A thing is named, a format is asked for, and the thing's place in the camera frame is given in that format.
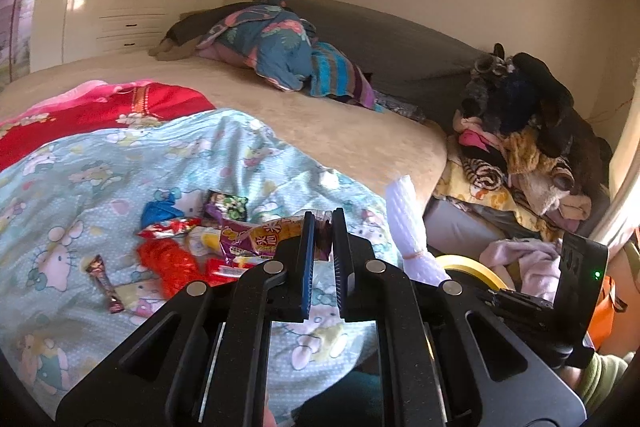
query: bed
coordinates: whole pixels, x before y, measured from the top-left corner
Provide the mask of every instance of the bed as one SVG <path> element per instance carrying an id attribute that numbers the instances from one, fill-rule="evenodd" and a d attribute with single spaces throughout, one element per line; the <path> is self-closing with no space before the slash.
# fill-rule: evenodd
<path id="1" fill-rule="evenodd" d="M 481 52 L 374 10 L 330 0 L 289 5 L 314 22 L 321 38 L 372 72 L 374 88 L 412 102 L 420 98 L 428 116 L 449 124 L 455 91 Z M 81 271 L 84 259 L 101 253 L 115 285 L 140 283 L 143 293 L 156 291 L 135 256 L 145 200 L 181 190 L 188 207 L 198 187 L 244 192 L 252 221 L 343 206 L 351 232 L 397 263 L 386 229 L 385 187 L 409 174 L 424 208 L 446 163 L 445 134 L 433 121 L 283 93 L 250 70 L 200 57 L 158 62 L 144 51 L 31 73 L 0 94 L 0 122 L 97 79 L 183 86 L 217 109 L 152 129 L 71 129 L 0 172 L 0 212 L 7 222 L 0 232 L 3 363 L 50 416 L 66 391 L 140 323 L 128 312 L 106 313 L 104 296 Z M 61 279 L 43 264 L 54 251 L 64 265 Z M 332 267 L 319 265 L 311 320 L 274 328 L 268 388 L 279 420 L 372 353 L 373 325 L 344 325 L 335 311 Z"/>

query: striped towel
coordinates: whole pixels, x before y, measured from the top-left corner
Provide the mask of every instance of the striped towel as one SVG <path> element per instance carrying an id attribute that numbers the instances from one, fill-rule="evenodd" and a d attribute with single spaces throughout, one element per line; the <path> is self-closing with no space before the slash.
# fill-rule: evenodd
<path id="1" fill-rule="evenodd" d="M 360 68 L 331 44 L 316 42 L 311 51 L 311 62 L 311 96 L 328 96 L 340 102 L 382 111 Z"/>

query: beige bed sheet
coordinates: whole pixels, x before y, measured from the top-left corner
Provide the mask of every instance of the beige bed sheet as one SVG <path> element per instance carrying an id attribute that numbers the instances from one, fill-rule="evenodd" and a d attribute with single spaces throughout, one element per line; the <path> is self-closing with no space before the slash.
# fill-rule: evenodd
<path id="1" fill-rule="evenodd" d="M 409 174 L 424 208 L 444 170 L 445 137 L 434 123 L 421 125 L 389 111 L 376 113 L 299 92 L 284 93 L 252 70 L 199 57 L 158 62 L 146 52 L 133 52 L 37 71 L 0 93 L 0 121 L 87 80 L 114 84 L 142 78 L 191 87 L 216 107 L 249 113 L 279 138 L 381 196 L 389 182 Z"/>

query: yellow ring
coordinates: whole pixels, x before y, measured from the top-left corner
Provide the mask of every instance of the yellow ring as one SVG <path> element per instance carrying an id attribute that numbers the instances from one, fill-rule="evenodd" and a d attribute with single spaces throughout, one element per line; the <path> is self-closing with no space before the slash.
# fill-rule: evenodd
<path id="1" fill-rule="evenodd" d="M 458 270 L 472 275 L 494 291 L 508 290 L 508 286 L 484 264 L 463 255 L 441 255 L 436 257 L 438 264 L 445 270 Z"/>

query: green sleeve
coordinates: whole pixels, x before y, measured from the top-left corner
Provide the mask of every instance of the green sleeve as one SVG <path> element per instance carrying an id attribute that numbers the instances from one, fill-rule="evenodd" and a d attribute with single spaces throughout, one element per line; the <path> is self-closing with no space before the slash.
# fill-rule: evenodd
<path id="1" fill-rule="evenodd" d="M 609 395 L 627 367 L 628 364 L 619 357 L 597 353 L 593 355 L 576 389 L 588 414 L 593 413 Z"/>

